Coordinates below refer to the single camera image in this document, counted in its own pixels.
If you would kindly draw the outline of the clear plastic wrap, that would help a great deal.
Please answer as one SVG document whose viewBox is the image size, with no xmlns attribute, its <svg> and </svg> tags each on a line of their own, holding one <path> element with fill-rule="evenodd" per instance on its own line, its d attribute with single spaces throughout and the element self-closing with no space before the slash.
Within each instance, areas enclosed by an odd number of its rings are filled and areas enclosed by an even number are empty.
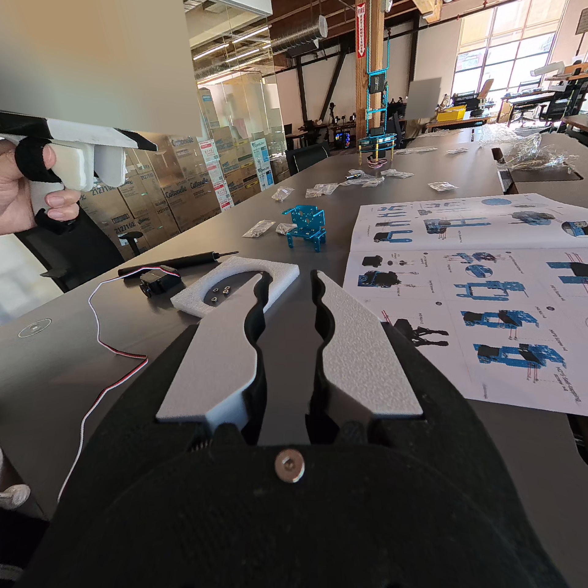
<svg viewBox="0 0 588 588">
<path fill-rule="evenodd" d="M 504 124 L 481 128 L 478 149 L 498 149 L 497 167 L 500 171 L 564 171 L 576 170 L 577 156 L 555 146 L 542 145 L 538 132 L 523 137 Z"/>
</svg>

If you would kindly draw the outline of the blue metal bracket assembly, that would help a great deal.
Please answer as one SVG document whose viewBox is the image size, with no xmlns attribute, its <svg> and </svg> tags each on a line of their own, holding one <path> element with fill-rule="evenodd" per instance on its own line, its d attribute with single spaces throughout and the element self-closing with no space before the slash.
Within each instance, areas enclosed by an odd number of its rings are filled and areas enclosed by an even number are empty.
<svg viewBox="0 0 588 588">
<path fill-rule="evenodd" d="M 283 215 L 290 215 L 295 227 L 287 232 L 290 249 L 294 247 L 293 239 L 302 238 L 312 242 L 315 252 L 319 253 L 321 245 L 326 243 L 325 213 L 316 205 L 297 205 L 284 210 Z"/>
</svg>

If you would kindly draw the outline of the person's left hand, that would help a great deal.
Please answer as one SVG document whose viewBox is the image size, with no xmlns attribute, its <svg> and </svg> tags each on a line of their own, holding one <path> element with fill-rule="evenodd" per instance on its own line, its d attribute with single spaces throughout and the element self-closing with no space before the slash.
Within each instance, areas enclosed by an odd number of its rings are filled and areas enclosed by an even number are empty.
<svg viewBox="0 0 588 588">
<path fill-rule="evenodd" d="M 1 235 L 30 230 L 36 226 L 30 194 L 30 182 L 18 169 L 14 151 L 16 146 L 1 140 Z M 46 196 L 48 217 L 66 222 L 79 214 L 77 190 L 65 189 Z"/>
</svg>

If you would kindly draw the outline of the white foam square with hole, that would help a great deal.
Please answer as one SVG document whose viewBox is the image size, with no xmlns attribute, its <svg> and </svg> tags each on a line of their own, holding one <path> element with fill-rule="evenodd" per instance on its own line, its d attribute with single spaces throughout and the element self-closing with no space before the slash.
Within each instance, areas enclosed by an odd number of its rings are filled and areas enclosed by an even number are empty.
<svg viewBox="0 0 588 588">
<path fill-rule="evenodd" d="M 299 276 L 299 267 L 290 263 L 232 256 L 173 296 L 171 304 L 177 311 L 203 318 L 213 311 L 213 306 L 204 301 L 209 290 L 218 282 L 246 272 L 266 272 L 271 277 L 268 301 L 263 308 L 267 312 Z"/>
</svg>

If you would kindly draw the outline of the open instruction booklet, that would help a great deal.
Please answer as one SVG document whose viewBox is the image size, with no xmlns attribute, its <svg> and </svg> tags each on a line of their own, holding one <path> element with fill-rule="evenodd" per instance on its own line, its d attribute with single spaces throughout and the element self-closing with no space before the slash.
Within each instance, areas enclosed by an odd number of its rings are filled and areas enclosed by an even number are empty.
<svg viewBox="0 0 588 588">
<path fill-rule="evenodd" d="M 587 415 L 587 208 L 539 194 L 363 205 L 343 288 L 465 398 Z"/>
</svg>

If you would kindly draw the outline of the dark desk with wooden edge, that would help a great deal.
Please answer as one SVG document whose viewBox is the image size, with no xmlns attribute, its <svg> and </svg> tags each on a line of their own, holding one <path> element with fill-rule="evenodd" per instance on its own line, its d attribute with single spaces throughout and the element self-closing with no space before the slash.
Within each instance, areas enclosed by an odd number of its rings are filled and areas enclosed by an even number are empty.
<svg viewBox="0 0 588 588">
<path fill-rule="evenodd" d="M 587 465 L 563 414 L 459 401 L 418 349 L 386 326 L 425 417 L 344 425 L 310 444 L 305 415 L 317 351 L 311 270 L 341 283 L 362 195 L 326 202 L 316 254 L 271 231 L 240 234 L 276 212 L 259 194 L 143 259 L 238 249 L 294 263 L 297 277 L 266 314 L 267 404 L 258 443 L 234 426 L 159 424 L 155 414 L 198 320 L 163 295 L 149 302 L 99 279 L 1 327 L 1 449 L 43 518 L 57 513 L 23 586 L 73 587 L 587 587 Z M 27 325 L 52 323 L 19 339 Z"/>
<path fill-rule="evenodd" d="M 427 123 L 427 132 L 439 132 L 441 130 L 459 130 L 465 128 L 477 128 L 491 122 L 495 117 L 491 114 L 484 114 L 477 117 L 464 117 L 451 121 L 432 121 Z"/>
</svg>

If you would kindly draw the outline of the stack of cardboard boxes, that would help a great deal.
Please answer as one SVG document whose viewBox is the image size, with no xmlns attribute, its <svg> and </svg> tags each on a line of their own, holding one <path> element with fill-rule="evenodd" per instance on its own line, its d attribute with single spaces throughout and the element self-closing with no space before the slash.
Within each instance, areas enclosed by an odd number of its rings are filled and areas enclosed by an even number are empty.
<svg viewBox="0 0 588 588">
<path fill-rule="evenodd" d="M 124 260 L 123 235 L 139 232 L 144 253 L 290 177 L 294 147 L 283 122 L 276 77 L 228 76 L 198 88 L 200 136 L 147 134 L 158 150 L 126 150 L 126 180 L 98 179 L 80 206 Z"/>
</svg>

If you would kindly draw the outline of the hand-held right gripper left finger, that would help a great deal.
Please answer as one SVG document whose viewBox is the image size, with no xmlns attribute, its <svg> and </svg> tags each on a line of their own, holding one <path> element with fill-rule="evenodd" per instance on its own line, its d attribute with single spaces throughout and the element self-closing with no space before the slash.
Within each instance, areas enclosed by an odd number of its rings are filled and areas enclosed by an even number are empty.
<svg viewBox="0 0 588 588">
<path fill-rule="evenodd" d="M 230 423 L 246 443 L 258 443 L 267 382 L 257 342 L 269 286 L 269 274 L 259 272 L 201 319 L 158 409 L 159 423 L 199 423 L 210 434 Z"/>
</svg>

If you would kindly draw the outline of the round grey desk disc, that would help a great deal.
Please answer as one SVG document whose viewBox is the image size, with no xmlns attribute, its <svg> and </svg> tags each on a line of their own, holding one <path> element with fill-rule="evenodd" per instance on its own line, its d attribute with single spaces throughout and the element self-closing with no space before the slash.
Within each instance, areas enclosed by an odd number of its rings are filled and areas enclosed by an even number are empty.
<svg viewBox="0 0 588 588">
<path fill-rule="evenodd" d="M 52 323 L 52 320 L 49 318 L 43 318 L 43 319 L 37 320 L 37 321 L 27 325 L 23 329 L 21 329 L 18 333 L 18 337 L 19 337 L 19 339 L 24 339 L 24 338 L 33 336 L 35 334 L 38 334 L 41 331 L 45 330 L 47 327 L 49 327 L 51 325 L 51 323 Z"/>
</svg>

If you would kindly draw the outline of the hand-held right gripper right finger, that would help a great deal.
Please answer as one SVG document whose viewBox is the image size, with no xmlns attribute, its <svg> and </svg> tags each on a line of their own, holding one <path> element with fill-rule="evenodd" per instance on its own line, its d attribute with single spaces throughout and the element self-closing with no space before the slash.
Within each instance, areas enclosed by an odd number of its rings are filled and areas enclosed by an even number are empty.
<svg viewBox="0 0 588 588">
<path fill-rule="evenodd" d="M 311 272 L 322 342 L 306 414 L 311 444 L 333 443 L 346 423 L 421 419 L 423 409 L 381 321 L 325 272 Z"/>
</svg>

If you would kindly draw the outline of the person's striped black shirt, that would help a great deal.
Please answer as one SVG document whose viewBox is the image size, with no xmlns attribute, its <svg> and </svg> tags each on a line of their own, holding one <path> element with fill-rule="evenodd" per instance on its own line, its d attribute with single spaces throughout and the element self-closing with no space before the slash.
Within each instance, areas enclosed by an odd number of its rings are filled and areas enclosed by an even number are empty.
<svg viewBox="0 0 588 588">
<path fill-rule="evenodd" d="M 1 491 L 25 484 L 1 452 Z M 48 528 L 33 498 L 15 511 L 1 509 L 1 587 L 14 587 Z"/>
</svg>

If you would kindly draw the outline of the wooden post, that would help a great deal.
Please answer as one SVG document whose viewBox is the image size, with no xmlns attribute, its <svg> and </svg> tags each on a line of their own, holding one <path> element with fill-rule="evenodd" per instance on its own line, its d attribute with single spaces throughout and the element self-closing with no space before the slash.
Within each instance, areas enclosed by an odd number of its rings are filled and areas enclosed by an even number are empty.
<svg viewBox="0 0 588 588">
<path fill-rule="evenodd" d="M 356 57 L 356 138 L 366 136 L 366 125 L 369 122 L 375 126 L 375 116 L 366 118 L 368 108 L 367 87 L 369 77 L 367 70 L 379 70 L 383 59 L 383 36 L 385 12 L 382 10 L 382 1 L 365 1 L 367 3 L 367 51 L 366 57 L 358 60 Z"/>
</svg>

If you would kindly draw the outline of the scattered small clear parts bags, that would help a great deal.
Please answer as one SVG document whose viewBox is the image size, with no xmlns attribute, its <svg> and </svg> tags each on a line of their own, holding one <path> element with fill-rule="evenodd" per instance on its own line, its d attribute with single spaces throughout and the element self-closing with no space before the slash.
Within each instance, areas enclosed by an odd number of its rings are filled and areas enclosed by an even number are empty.
<svg viewBox="0 0 588 588">
<path fill-rule="evenodd" d="M 408 153 L 424 153 L 434 151 L 436 148 L 411 148 L 408 149 Z M 458 155 L 466 153 L 468 150 L 467 148 L 459 148 L 459 149 L 452 149 L 447 150 L 446 154 L 450 155 L 452 158 L 456 158 Z M 372 176 L 364 172 L 364 177 L 357 180 L 351 181 L 344 181 L 341 183 L 332 182 L 332 183 L 319 183 L 316 184 L 314 187 L 308 188 L 306 190 L 306 198 L 316 198 L 321 197 L 323 195 L 330 195 L 334 192 L 334 190 L 339 186 L 356 186 L 356 187 L 377 187 L 386 178 L 397 178 L 397 179 L 409 179 L 414 176 L 413 173 L 410 172 L 401 172 L 396 169 L 386 169 L 380 172 L 378 176 Z M 428 183 L 428 187 L 432 188 L 437 192 L 449 192 L 456 190 L 458 187 L 449 183 L 449 182 L 430 182 Z M 278 188 L 277 191 L 272 195 L 272 199 L 276 202 L 283 202 L 292 192 L 294 188 L 291 187 L 281 187 Z"/>
</svg>

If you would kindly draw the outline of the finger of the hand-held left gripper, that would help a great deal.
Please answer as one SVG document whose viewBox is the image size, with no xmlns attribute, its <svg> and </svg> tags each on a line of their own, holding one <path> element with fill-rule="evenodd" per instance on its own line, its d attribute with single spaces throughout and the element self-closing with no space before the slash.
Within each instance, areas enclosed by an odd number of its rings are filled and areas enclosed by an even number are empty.
<svg viewBox="0 0 588 588">
<path fill-rule="evenodd" d="M 158 151 L 156 143 L 126 129 L 47 119 L 53 140 L 93 145 L 93 170 L 106 185 L 122 185 L 126 178 L 126 149 Z"/>
<path fill-rule="evenodd" d="M 65 189 L 90 192 L 94 183 L 94 143 L 51 140 L 56 156 L 52 171 Z"/>
</svg>

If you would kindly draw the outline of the white drawstring toggle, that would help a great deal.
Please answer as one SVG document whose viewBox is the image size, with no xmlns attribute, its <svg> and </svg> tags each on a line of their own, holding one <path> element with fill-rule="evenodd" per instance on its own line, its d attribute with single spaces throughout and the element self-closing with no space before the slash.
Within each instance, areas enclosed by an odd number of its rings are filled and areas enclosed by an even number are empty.
<svg viewBox="0 0 588 588">
<path fill-rule="evenodd" d="M 31 495 L 31 489 L 26 484 L 14 484 L 1 491 L 1 509 L 15 511 L 23 506 Z"/>
</svg>

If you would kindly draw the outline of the black office chair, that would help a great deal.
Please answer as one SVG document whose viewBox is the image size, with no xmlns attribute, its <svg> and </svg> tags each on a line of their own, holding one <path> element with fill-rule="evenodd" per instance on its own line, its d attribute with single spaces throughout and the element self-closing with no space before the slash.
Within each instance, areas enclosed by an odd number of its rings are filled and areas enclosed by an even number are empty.
<svg viewBox="0 0 588 588">
<path fill-rule="evenodd" d="M 323 141 L 303 148 L 287 150 L 285 157 L 290 176 L 294 176 L 300 171 L 330 157 L 329 142 Z"/>
<path fill-rule="evenodd" d="M 555 92 L 546 103 L 540 105 L 539 120 L 549 123 L 560 121 L 573 92 L 573 89 Z"/>
<path fill-rule="evenodd" d="M 116 268 L 146 250 L 138 241 L 145 231 L 128 208 L 111 210 L 81 208 L 69 231 L 57 235 L 35 227 L 19 232 L 17 239 L 45 268 L 42 277 L 51 278 L 68 292 Z"/>
</svg>

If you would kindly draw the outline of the black servo with striped cable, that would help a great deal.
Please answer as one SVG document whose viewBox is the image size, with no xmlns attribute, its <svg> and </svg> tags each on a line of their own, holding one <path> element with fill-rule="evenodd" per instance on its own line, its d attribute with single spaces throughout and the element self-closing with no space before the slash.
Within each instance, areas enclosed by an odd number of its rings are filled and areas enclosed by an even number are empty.
<svg viewBox="0 0 588 588">
<path fill-rule="evenodd" d="M 95 400 L 93 401 L 91 407 L 84 414 L 84 416 L 81 420 L 81 423 L 80 423 L 80 427 L 79 427 L 79 443 L 77 445 L 77 452 L 76 452 L 74 460 L 71 464 L 71 467 L 68 471 L 68 474 L 66 475 L 65 480 L 63 481 L 63 484 L 58 492 L 58 497 L 57 497 L 58 502 L 60 502 L 62 499 L 63 492 L 65 491 L 66 486 L 67 486 L 68 482 L 70 481 L 71 475 L 73 474 L 73 472 L 77 466 L 77 463 L 80 460 L 82 451 L 84 449 L 85 428 L 86 428 L 87 420 L 92 415 L 92 413 L 96 410 L 96 408 L 99 407 L 103 398 L 110 391 L 115 390 L 116 388 L 118 388 L 122 384 L 126 383 L 129 379 L 131 379 L 133 376 L 135 376 L 140 371 L 142 371 L 143 368 L 145 368 L 149 363 L 149 357 L 147 355 L 139 354 L 139 353 L 131 353 L 131 352 L 127 352 L 127 351 L 124 351 L 121 349 L 117 349 L 114 346 L 112 346 L 102 340 L 101 334 L 100 334 L 101 333 L 100 319 L 99 319 L 98 313 L 97 313 L 97 311 L 94 307 L 94 304 L 93 304 L 93 298 L 95 297 L 95 295 L 98 293 L 99 289 L 102 286 L 104 286 L 106 284 L 114 283 L 116 281 L 121 281 L 122 279 L 132 278 L 132 277 L 139 278 L 139 289 L 143 292 L 143 294 L 147 298 L 152 298 L 153 296 L 158 296 L 163 293 L 166 293 L 168 290 L 174 288 L 175 286 L 181 284 L 181 282 L 182 282 L 180 274 L 176 269 L 173 269 L 170 266 L 167 266 L 164 264 L 160 264 L 160 265 L 151 264 L 151 265 L 146 265 L 146 266 L 140 266 L 138 269 L 135 269 L 135 270 L 128 270 L 127 273 L 122 276 L 113 277 L 113 278 L 110 278 L 110 279 L 107 279 L 107 280 L 100 282 L 96 286 L 96 288 L 92 291 L 90 296 L 88 297 L 88 306 L 92 312 L 92 315 L 93 315 L 93 318 L 95 321 L 96 342 L 99 344 L 99 346 L 101 346 L 103 349 L 106 349 L 108 352 L 110 352 L 114 356 L 124 357 L 127 359 L 133 359 L 133 360 L 136 360 L 138 363 L 134 368 L 132 368 L 128 373 L 123 375 L 117 381 L 115 381 L 114 383 L 103 388 L 99 392 L 99 394 L 97 395 Z"/>
</svg>

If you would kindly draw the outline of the silver ribbed duct pipe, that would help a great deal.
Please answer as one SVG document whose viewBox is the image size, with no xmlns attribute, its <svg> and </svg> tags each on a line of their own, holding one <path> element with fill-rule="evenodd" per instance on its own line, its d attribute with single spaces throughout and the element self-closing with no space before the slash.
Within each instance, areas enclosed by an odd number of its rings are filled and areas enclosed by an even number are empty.
<svg viewBox="0 0 588 588">
<path fill-rule="evenodd" d="M 280 54 L 292 49 L 312 45 L 318 47 L 318 42 L 327 38 L 328 24 L 324 15 L 319 15 L 316 22 L 304 26 L 294 32 L 283 35 L 282 37 L 271 40 L 270 48 L 273 54 Z"/>
</svg>

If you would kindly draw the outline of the black screwdriver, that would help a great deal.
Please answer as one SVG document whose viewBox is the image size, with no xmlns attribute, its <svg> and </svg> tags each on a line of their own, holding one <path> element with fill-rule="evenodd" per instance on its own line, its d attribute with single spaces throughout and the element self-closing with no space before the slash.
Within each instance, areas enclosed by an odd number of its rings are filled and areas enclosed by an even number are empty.
<svg viewBox="0 0 588 588">
<path fill-rule="evenodd" d="M 201 254 L 193 254 L 189 256 L 182 256 L 179 258 L 173 259 L 166 259 L 164 261 L 157 261 L 157 262 L 143 262 L 136 266 L 131 266 L 127 268 L 120 268 L 118 270 L 119 277 L 127 277 L 132 275 L 134 272 L 141 270 L 142 268 L 160 268 L 162 266 L 167 266 L 170 268 L 174 268 L 175 270 L 190 268 L 194 266 L 215 263 L 217 260 L 224 256 L 238 254 L 239 251 L 227 252 L 227 253 L 217 253 L 217 252 L 205 252 Z"/>
</svg>

